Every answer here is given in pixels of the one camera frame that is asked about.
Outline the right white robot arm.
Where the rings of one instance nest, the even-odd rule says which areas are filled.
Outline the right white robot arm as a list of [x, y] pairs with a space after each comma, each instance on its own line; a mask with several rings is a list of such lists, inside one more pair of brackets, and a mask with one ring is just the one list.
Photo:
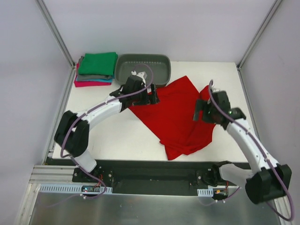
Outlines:
[[250, 170], [241, 169], [229, 161], [213, 164], [202, 180], [210, 186], [229, 181], [244, 186], [254, 204], [264, 203], [288, 195], [292, 171], [281, 165], [252, 133], [246, 116], [240, 108], [231, 108], [227, 93], [217, 91], [209, 100], [198, 99], [194, 121], [220, 125], [237, 143], [246, 157]]

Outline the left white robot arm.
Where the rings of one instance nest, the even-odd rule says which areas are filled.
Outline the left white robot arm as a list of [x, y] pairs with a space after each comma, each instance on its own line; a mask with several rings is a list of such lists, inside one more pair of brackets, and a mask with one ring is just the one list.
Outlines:
[[124, 85], [111, 92], [100, 104], [79, 113], [66, 111], [60, 119], [54, 141], [84, 170], [83, 177], [88, 182], [95, 182], [99, 171], [88, 150], [90, 131], [103, 120], [131, 106], [157, 103], [156, 85], [146, 84], [141, 77], [131, 75]]

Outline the red t shirt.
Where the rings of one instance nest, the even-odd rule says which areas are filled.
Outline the red t shirt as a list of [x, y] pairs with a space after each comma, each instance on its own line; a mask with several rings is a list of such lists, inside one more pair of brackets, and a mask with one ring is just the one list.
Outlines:
[[184, 76], [158, 88], [157, 95], [158, 104], [132, 106], [130, 110], [159, 138], [168, 160], [195, 153], [212, 142], [215, 125], [193, 120], [196, 101], [210, 98], [207, 86], [198, 91]]

